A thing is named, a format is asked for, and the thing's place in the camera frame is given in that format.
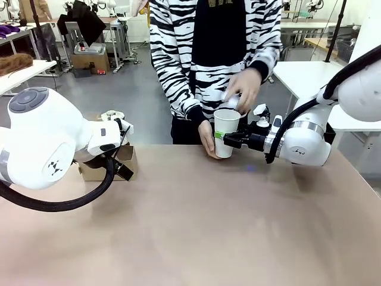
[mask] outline black cuff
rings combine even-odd
[[[254,61],[249,67],[258,70],[258,72],[262,76],[262,83],[265,83],[269,72],[267,64],[265,64],[262,61]]]
[[[192,107],[188,111],[186,118],[194,122],[197,127],[201,124],[201,122],[207,119],[203,114],[202,107],[200,105]]]

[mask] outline cup rim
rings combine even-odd
[[[216,115],[216,113],[218,113],[219,111],[233,111],[234,113],[237,114],[237,118],[235,118],[235,119],[221,118],[218,115]],[[239,112],[235,111],[235,110],[232,110],[232,109],[219,109],[219,110],[216,110],[215,112],[213,112],[213,116],[214,116],[214,118],[217,118],[217,119],[220,119],[220,120],[224,120],[224,121],[236,121],[236,120],[241,119],[241,114]]]

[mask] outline person's left hand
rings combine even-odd
[[[240,114],[246,114],[254,105],[255,99],[260,91],[262,76],[256,69],[248,68],[234,75],[227,87],[227,95],[225,102],[234,95],[241,93],[241,98],[238,102],[236,110]]]

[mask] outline gray button panel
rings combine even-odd
[[[27,88],[19,92],[9,103],[10,112],[25,113],[39,107],[49,97],[49,89]]]

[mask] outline person's right hand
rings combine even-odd
[[[210,122],[204,120],[198,126],[198,133],[200,134],[201,142],[207,151],[208,155],[215,159],[220,159],[216,155],[216,148],[214,146],[213,130]]]

